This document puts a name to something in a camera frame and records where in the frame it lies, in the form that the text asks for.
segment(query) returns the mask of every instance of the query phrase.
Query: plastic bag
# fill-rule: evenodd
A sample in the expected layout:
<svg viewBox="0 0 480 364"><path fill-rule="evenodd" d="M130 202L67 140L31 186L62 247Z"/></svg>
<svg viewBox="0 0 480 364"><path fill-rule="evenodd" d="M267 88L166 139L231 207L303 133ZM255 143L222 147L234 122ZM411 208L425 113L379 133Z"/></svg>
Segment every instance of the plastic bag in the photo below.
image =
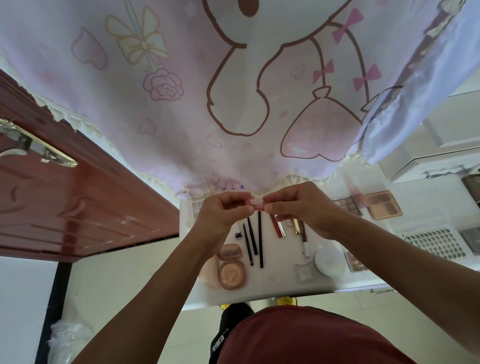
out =
<svg viewBox="0 0 480 364"><path fill-rule="evenodd" d="M57 321L48 341L48 364L70 364L93 337L93 330L74 322Z"/></svg>

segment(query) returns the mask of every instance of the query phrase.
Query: yellow object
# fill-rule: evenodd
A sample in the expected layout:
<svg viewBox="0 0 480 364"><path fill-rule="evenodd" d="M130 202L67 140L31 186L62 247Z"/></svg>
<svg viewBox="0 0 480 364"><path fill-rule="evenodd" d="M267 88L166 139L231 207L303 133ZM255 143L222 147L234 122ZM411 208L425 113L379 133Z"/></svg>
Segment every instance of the yellow object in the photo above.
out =
<svg viewBox="0 0 480 364"><path fill-rule="evenodd" d="M276 300L276 304L278 306L288 306L288 305L291 305L291 306L296 306L297 305L297 298L296 297L280 297L280 298L277 298Z"/></svg>

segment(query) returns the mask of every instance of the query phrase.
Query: hand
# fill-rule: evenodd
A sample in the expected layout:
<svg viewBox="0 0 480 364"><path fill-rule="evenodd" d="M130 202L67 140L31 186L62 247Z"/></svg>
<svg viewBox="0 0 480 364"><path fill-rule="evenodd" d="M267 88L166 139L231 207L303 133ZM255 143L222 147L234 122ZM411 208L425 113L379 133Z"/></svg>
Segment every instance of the hand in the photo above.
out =
<svg viewBox="0 0 480 364"><path fill-rule="evenodd" d="M206 259L220 250L235 222L254 213L246 206L251 198L250 192L224 192L204 200L191 233L201 241Z"/></svg>
<svg viewBox="0 0 480 364"><path fill-rule="evenodd" d="M264 197L265 212L277 221L299 218L325 239L334 240L339 223L349 213L323 193L313 182L295 184Z"/></svg>

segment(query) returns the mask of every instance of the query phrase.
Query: floor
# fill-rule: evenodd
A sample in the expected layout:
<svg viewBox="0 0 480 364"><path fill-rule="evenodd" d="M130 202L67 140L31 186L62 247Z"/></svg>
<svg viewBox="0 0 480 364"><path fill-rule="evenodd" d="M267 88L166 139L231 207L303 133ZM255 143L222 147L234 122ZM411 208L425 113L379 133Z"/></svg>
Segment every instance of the floor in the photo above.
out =
<svg viewBox="0 0 480 364"><path fill-rule="evenodd" d="M178 242L147 244L82 259L72 268L63 318L98 332L147 282ZM272 300L251 302L254 311ZM299 297L314 306L371 326L419 364L474 364L465 350L396 292L368 291ZM182 311L159 363L207 363L221 310Z"/></svg>

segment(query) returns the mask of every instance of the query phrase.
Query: pink bow print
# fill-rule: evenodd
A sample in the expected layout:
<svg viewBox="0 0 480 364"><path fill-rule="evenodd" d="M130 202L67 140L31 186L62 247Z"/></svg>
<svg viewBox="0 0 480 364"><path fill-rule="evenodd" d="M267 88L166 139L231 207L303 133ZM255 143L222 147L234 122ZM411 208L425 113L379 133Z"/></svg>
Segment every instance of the pink bow print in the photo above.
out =
<svg viewBox="0 0 480 364"><path fill-rule="evenodd" d="M355 91L359 92L366 81L378 80L379 78L382 78L382 74L380 73L380 70L378 69L377 64L374 63L373 66L370 67L370 69L368 70L367 74L365 75L365 78L353 79L353 85L355 86Z"/></svg>
<svg viewBox="0 0 480 364"><path fill-rule="evenodd" d="M340 43L340 40L342 40L343 35L345 34L345 31L348 29L348 27L356 23L360 23L362 20L363 20L363 15L362 13L360 13L360 10L358 10L357 8L353 8L352 11L350 12L350 15L348 16L348 19L345 25L342 26L341 28L338 28L336 31L332 33L335 44Z"/></svg>
<svg viewBox="0 0 480 364"><path fill-rule="evenodd" d="M335 67L333 66L333 60L330 60L325 65L325 67L322 71L320 71L320 70L313 71L313 84L315 84L315 82L318 81L318 79L322 76L322 74L333 73L333 72L335 72Z"/></svg>

